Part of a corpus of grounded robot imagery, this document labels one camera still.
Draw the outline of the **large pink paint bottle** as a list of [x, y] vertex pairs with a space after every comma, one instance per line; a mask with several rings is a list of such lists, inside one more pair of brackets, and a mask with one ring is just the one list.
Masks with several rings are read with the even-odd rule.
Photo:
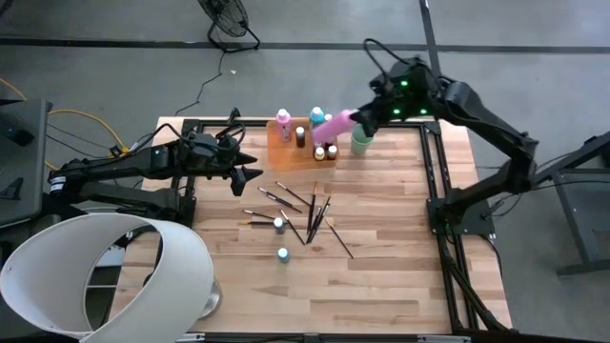
[[338, 135], [351, 131], [356, 126], [356, 121], [351, 115], [356, 109], [343, 110], [333, 116], [330, 121], [318, 125], [312, 125], [312, 140], [314, 144], [326, 143], [334, 140]]

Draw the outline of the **white lampshade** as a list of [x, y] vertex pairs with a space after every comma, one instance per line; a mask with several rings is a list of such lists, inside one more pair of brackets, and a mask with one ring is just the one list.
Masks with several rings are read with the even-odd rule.
[[[151, 278], [112, 320], [95, 330], [86, 314], [92, 270], [121, 236], [151, 226], [163, 249]], [[19, 246], [0, 272], [9, 307], [41, 330], [78, 343], [175, 343], [200, 318], [214, 283], [203, 239], [177, 223], [93, 213], [54, 224]]]

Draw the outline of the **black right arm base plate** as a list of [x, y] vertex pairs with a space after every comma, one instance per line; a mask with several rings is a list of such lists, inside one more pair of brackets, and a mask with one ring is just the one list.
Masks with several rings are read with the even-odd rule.
[[428, 221], [433, 234], [449, 236], [463, 234], [488, 235], [495, 232], [491, 210], [486, 201], [469, 207], [462, 216], [454, 216], [442, 207], [443, 198], [426, 201]]

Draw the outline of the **small pink paint bottle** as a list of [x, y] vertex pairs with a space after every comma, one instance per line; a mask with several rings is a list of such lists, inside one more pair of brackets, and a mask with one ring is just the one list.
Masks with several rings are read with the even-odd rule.
[[279, 137], [283, 142], [289, 142], [291, 140], [291, 120], [291, 115], [285, 109], [279, 109], [275, 116]]

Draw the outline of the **black paintbrush wide orange bristles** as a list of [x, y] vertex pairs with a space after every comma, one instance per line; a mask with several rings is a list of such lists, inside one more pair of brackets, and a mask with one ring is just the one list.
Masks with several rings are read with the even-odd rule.
[[318, 183], [317, 183], [317, 181], [315, 181], [312, 198], [311, 198], [311, 204], [310, 204], [310, 208], [309, 208], [309, 214], [308, 214], [308, 223], [307, 223], [307, 234], [308, 235], [310, 234], [312, 226], [313, 226], [317, 185], [318, 185]]

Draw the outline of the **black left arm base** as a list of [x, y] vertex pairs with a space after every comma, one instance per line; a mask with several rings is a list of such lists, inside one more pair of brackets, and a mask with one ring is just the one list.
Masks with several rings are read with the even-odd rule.
[[193, 188], [184, 187], [184, 190], [184, 193], [181, 193], [181, 188], [145, 191], [144, 200], [137, 203], [136, 207], [144, 211], [145, 217], [172, 221], [191, 228], [196, 197]]

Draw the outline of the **small black paintbrush gold ferrule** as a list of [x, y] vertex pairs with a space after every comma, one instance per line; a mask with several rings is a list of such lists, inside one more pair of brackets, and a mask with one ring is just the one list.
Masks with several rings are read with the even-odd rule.
[[325, 217], [325, 215], [326, 215], [326, 212], [328, 211], [328, 208], [329, 208], [329, 207], [330, 207], [330, 204], [327, 204], [327, 205], [325, 205], [325, 206], [322, 208], [321, 214], [320, 214], [320, 216], [318, 217], [318, 220], [317, 220], [317, 225], [316, 225], [316, 227], [315, 227], [315, 229], [314, 229], [313, 240], [314, 240], [315, 234], [316, 234], [316, 232], [318, 231], [318, 229], [319, 229], [319, 227], [320, 227], [320, 225], [321, 225], [321, 222], [322, 222], [322, 220], [324, 219], [324, 217]]

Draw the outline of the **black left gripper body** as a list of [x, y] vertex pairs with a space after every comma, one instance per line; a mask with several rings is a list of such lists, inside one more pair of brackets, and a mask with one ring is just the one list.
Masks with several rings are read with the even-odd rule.
[[230, 178], [233, 195], [240, 196], [248, 180], [239, 171], [244, 165], [234, 165], [238, 152], [241, 152], [239, 143], [230, 136], [216, 138], [209, 133], [191, 133], [180, 141], [178, 166], [187, 176]]

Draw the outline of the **chrome round lamp base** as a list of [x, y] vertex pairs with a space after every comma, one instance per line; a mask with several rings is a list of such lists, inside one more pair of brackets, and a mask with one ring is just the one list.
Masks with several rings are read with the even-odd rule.
[[210, 297], [199, 315], [200, 320], [205, 320], [213, 316], [219, 309], [222, 303], [222, 291], [219, 282], [215, 279], [211, 289]]

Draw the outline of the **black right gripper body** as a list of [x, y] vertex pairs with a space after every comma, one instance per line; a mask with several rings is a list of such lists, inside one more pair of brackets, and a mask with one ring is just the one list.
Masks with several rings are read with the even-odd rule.
[[432, 115], [441, 94], [441, 82], [419, 56], [395, 62], [369, 86], [375, 94], [369, 109], [379, 124]]

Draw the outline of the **black floor fan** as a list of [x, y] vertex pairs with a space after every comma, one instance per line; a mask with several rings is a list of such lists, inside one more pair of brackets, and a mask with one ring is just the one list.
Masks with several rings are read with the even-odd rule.
[[[223, 53], [237, 53], [259, 49], [261, 41], [250, 29], [249, 17], [241, 0], [196, 0], [196, 2], [212, 20], [207, 32], [207, 38], [213, 47], [221, 50]], [[250, 34], [255, 43], [251, 46], [237, 44], [234, 48], [231, 48], [229, 43], [222, 42], [220, 38], [213, 39], [213, 32], [215, 30], [221, 30], [233, 38]]]

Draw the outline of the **grey metal stand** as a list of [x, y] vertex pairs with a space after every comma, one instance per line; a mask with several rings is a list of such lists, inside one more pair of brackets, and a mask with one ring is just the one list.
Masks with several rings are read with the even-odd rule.
[[559, 276], [610, 271], [610, 249], [600, 246], [600, 236], [610, 235], [610, 167], [583, 166], [609, 154], [610, 131], [586, 141], [552, 175], [579, 255], [579, 262], [557, 269]]

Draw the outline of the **orange translucent tray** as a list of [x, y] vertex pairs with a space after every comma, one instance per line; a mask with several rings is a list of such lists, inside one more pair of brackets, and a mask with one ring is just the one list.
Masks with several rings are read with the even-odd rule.
[[[275, 120], [266, 124], [268, 166], [278, 172], [301, 171], [310, 169], [330, 169], [336, 166], [340, 153], [336, 159], [318, 161], [315, 159], [315, 145], [312, 141], [308, 118], [294, 118], [291, 120], [291, 140], [283, 141], [280, 129]], [[296, 144], [295, 129], [303, 127], [305, 131], [305, 145], [300, 148]]]

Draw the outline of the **black aluminium table frame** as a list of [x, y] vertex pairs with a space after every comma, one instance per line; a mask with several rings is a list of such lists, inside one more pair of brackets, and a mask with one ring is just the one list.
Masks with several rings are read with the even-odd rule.
[[[268, 166], [266, 131], [249, 129], [242, 145], [263, 173], [241, 196], [225, 181], [196, 182], [194, 229], [213, 257], [222, 304], [197, 328], [213, 333], [448, 333], [437, 240], [429, 229], [428, 175], [437, 173], [432, 137], [417, 129], [379, 131], [362, 156], [339, 142], [334, 168], [275, 171]], [[328, 219], [354, 259], [342, 248], [324, 219], [307, 244], [310, 206], [282, 190], [287, 186], [311, 203], [317, 181], [314, 217], [330, 192]], [[303, 213], [266, 197], [257, 187], [281, 197]], [[285, 223], [242, 210], [263, 213]], [[282, 263], [277, 250], [286, 248]]]

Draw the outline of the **long thin black paintbrush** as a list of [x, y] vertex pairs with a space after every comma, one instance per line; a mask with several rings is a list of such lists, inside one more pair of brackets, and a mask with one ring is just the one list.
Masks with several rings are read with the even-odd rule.
[[334, 236], [336, 237], [336, 239], [338, 240], [338, 242], [340, 243], [342, 248], [345, 250], [345, 252], [350, 256], [351, 259], [354, 259], [354, 255], [351, 253], [351, 251], [349, 250], [347, 245], [344, 243], [344, 241], [342, 240], [342, 238], [336, 231], [335, 227], [330, 223], [330, 221], [328, 219], [324, 219], [324, 221], [326, 222], [327, 226], [330, 228], [330, 230], [332, 231], [332, 233], [334, 234]]

